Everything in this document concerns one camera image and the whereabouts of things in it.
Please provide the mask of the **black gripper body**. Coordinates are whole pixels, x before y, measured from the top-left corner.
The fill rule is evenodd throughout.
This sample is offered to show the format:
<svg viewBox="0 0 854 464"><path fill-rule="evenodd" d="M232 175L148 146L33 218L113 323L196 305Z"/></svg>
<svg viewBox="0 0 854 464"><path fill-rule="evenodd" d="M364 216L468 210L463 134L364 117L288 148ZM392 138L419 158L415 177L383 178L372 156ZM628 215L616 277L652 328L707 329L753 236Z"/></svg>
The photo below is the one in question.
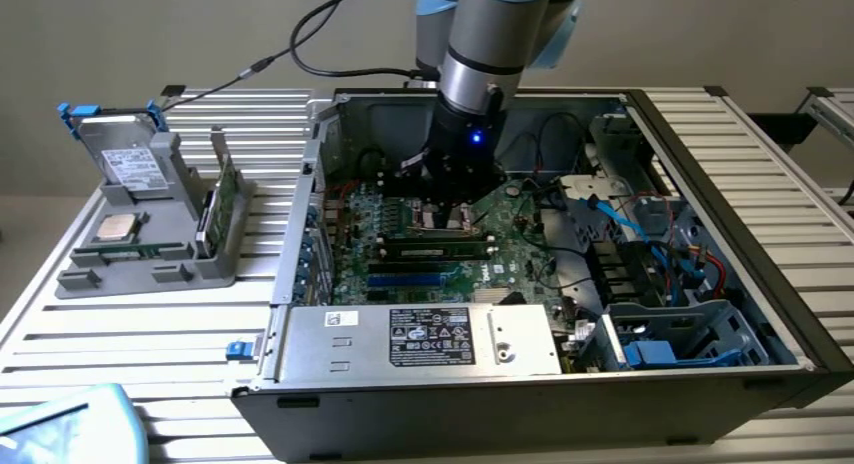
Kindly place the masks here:
<svg viewBox="0 0 854 464"><path fill-rule="evenodd" d="M425 196L455 206L480 200L503 181L496 160L507 111L476 114L439 97L423 148Z"/></svg>

